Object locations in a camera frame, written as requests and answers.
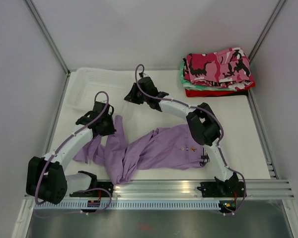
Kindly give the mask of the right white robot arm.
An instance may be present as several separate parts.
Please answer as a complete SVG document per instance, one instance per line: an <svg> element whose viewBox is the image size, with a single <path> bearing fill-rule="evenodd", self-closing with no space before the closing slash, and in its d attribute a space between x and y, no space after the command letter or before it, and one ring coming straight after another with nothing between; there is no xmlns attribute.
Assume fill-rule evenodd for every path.
<svg viewBox="0 0 298 238"><path fill-rule="evenodd" d="M190 106L175 100L168 93L158 91L150 77L135 82L124 100L138 105L147 103L151 109L186 120L193 140L203 146L215 174L214 181L201 182L197 187L203 197L245 196L245 181L239 180L238 173L224 158L221 149L224 130L207 103Z"/></svg>

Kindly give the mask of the pink camouflage trousers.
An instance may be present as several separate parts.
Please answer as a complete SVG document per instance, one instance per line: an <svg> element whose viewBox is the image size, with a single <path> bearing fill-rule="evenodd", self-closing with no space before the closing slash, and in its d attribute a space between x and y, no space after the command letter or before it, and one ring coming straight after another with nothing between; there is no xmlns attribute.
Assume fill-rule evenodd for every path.
<svg viewBox="0 0 298 238"><path fill-rule="evenodd" d="M183 78L192 85L239 91L255 86L248 56L240 47L208 54L190 53Z"/></svg>

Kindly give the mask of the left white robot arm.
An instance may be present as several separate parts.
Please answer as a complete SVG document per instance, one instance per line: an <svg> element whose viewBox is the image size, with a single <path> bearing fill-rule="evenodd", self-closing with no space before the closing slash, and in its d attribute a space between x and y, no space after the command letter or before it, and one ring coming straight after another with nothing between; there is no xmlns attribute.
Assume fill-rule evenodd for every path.
<svg viewBox="0 0 298 238"><path fill-rule="evenodd" d="M98 192L97 176L79 171L65 175L65 170L77 153L95 138L114 134L114 108L108 103L94 102L93 109L76 122L69 137L56 150L43 157L34 156L28 163L26 194L35 198L36 204L59 204L73 193L88 197Z"/></svg>

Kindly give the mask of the white plastic basket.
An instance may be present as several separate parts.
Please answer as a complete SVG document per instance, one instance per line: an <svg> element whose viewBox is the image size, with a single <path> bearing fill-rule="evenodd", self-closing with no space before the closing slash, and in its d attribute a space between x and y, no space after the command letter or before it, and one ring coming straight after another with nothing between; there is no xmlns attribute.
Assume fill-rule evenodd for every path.
<svg viewBox="0 0 298 238"><path fill-rule="evenodd" d="M109 96L109 104L120 113L133 85L131 76L120 71L82 67L74 75L66 104L77 110L91 110L96 93L104 91Z"/></svg>

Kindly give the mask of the lilac trousers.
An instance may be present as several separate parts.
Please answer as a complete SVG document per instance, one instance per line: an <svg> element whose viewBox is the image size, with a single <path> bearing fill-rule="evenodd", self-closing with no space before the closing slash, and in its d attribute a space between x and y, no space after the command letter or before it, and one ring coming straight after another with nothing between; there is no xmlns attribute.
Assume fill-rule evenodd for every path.
<svg viewBox="0 0 298 238"><path fill-rule="evenodd" d="M203 168L209 161L203 146L196 143L186 124L158 127L132 143L127 143L123 118L115 117L116 132L105 145L97 136L85 144L74 161L104 166L113 184L129 182L137 170Z"/></svg>

